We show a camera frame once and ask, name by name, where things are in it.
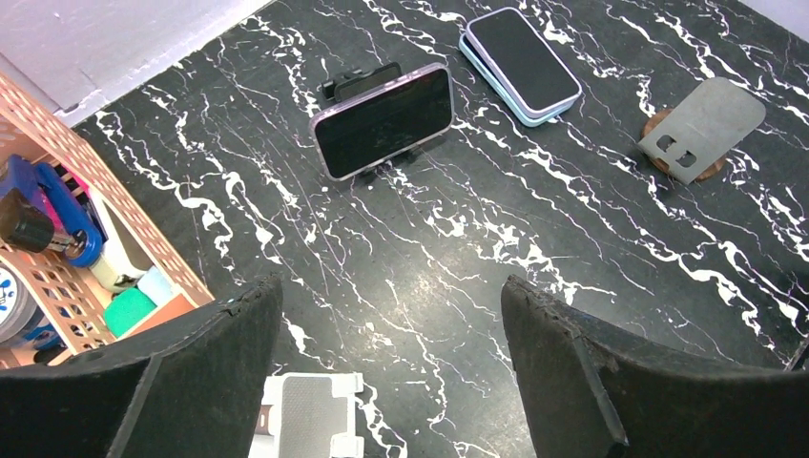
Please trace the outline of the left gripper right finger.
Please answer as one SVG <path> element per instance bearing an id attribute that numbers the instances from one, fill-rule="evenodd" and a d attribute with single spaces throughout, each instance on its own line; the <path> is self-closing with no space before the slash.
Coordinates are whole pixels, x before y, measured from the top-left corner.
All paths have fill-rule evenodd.
<path id="1" fill-rule="evenodd" d="M 503 325 L 539 457 L 804 457 L 806 371 L 655 343 L 510 276 Z"/>

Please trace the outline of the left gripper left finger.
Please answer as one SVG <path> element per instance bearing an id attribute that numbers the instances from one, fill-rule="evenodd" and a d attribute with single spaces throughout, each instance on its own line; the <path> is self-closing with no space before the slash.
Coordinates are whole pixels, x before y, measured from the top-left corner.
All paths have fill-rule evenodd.
<path id="1" fill-rule="evenodd" d="M 1 373 L 5 457 L 245 457 L 280 332 L 268 276 L 62 364 Z"/>

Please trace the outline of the phone with pink case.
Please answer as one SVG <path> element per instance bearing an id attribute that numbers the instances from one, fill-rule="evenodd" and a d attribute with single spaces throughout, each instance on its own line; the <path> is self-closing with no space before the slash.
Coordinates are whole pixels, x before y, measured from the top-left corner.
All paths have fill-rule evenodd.
<path id="1" fill-rule="evenodd" d="M 431 63 L 320 111 L 309 132 L 326 176 L 343 181 L 444 134 L 454 117 L 451 72 Z"/>

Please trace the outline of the phone with purple case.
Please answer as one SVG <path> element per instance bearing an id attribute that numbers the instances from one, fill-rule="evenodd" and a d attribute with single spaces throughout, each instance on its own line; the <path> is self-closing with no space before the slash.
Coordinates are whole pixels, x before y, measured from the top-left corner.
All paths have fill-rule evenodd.
<path id="1" fill-rule="evenodd" d="M 518 111 L 531 119 L 566 110 L 582 93 L 574 74 L 514 7 L 471 20 L 465 36 Z"/>

